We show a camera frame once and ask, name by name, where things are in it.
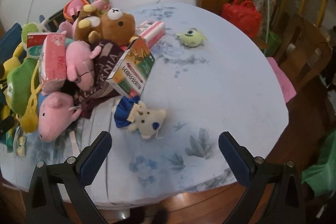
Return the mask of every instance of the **brown teddy bear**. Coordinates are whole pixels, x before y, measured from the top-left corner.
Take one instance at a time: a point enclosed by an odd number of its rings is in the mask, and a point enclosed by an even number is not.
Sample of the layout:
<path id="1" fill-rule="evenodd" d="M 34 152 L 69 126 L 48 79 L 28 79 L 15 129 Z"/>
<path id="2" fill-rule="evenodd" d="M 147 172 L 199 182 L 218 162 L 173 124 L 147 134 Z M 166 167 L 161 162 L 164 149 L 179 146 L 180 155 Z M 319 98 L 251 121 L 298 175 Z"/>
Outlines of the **brown teddy bear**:
<path id="1" fill-rule="evenodd" d="M 131 14 L 112 8 L 101 15 L 94 6 L 88 4 L 79 14 L 74 37 L 88 43 L 108 39 L 121 47 L 129 45 L 134 33 L 135 21 Z"/>

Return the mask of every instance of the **table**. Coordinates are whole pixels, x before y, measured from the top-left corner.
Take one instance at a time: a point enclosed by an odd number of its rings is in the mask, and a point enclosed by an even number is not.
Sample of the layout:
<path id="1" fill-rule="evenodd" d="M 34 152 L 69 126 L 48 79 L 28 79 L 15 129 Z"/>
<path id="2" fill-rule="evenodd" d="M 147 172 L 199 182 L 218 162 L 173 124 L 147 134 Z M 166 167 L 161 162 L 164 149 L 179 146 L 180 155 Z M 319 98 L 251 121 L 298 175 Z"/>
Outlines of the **table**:
<path id="1" fill-rule="evenodd" d="M 130 208 L 185 191 L 203 191 L 235 181 L 218 148 L 229 131 L 254 156 L 266 157 L 288 124 L 284 98 L 269 63 L 240 30 L 206 10 L 182 3 L 153 4 L 129 10 L 137 24 L 161 20 L 166 35 L 152 47 L 156 62 L 142 94 L 153 109 L 166 109 L 161 139 L 143 140 L 118 129 L 111 108 L 115 99 L 94 109 L 77 125 L 82 149 L 102 130 L 112 149 L 86 190 L 99 208 Z M 208 38 L 187 48 L 176 33 L 197 28 Z M 35 164 L 63 162 L 72 156 L 68 133 L 53 143 L 29 134 L 25 158 L 0 145 L 3 176 L 27 190 Z M 60 187 L 64 200 L 69 200 Z"/>

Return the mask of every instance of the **green monster toy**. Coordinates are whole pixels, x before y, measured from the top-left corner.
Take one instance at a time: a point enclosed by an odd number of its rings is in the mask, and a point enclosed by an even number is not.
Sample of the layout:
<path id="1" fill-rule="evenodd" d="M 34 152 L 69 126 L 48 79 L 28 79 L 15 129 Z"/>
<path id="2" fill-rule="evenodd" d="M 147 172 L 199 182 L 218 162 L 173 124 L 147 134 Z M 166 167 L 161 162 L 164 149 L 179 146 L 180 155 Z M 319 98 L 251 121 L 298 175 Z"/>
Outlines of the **green monster toy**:
<path id="1" fill-rule="evenodd" d="M 183 34 L 176 34 L 180 42 L 188 47 L 197 47 L 203 43 L 203 40 L 208 40 L 201 31 L 196 28 L 191 28 Z"/>

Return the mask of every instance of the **metal screw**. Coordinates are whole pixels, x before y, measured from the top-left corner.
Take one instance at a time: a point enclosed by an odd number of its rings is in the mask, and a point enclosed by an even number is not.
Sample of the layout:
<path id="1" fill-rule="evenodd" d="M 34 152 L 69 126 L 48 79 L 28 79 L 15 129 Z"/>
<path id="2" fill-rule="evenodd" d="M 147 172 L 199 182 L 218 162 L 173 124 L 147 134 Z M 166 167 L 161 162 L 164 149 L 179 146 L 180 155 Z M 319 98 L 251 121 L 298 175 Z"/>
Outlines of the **metal screw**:
<path id="1" fill-rule="evenodd" d="M 294 166 L 295 166 L 295 164 L 294 164 L 291 160 L 289 160 L 289 161 L 287 162 L 287 165 L 288 165 L 289 167 L 294 167 Z"/>
<path id="2" fill-rule="evenodd" d="M 38 168 L 41 168 L 43 165 L 44 165 L 44 162 L 43 161 L 39 161 L 36 166 Z"/>
<path id="3" fill-rule="evenodd" d="M 264 159 L 262 157 L 255 157 L 254 160 L 258 164 L 262 164 L 264 162 Z"/>
<path id="4" fill-rule="evenodd" d="M 75 161 L 76 161 L 75 157 L 70 157 L 70 158 L 67 159 L 67 163 L 69 163 L 69 164 L 73 164 Z"/>

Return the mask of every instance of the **pink tissue package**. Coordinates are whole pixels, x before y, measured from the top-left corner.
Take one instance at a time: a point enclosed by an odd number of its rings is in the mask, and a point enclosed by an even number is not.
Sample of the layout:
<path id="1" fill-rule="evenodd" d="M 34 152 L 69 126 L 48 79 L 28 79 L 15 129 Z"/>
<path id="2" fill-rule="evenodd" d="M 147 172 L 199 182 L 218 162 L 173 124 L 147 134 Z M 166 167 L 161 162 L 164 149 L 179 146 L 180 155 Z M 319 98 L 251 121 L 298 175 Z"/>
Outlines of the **pink tissue package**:
<path id="1" fill-rule="evenodd" d="M 49 33 L 44 40 L 39 65 L 41 89 L 45 94 L 60 90 L 67 78 L 65 34 Z"/>
<path id="2" fill-rule="evenodd" d="M 135 29 L 135 33 L 151 48 L 166 33 L 165 24 L 161 21 L 145 21 Z"/>

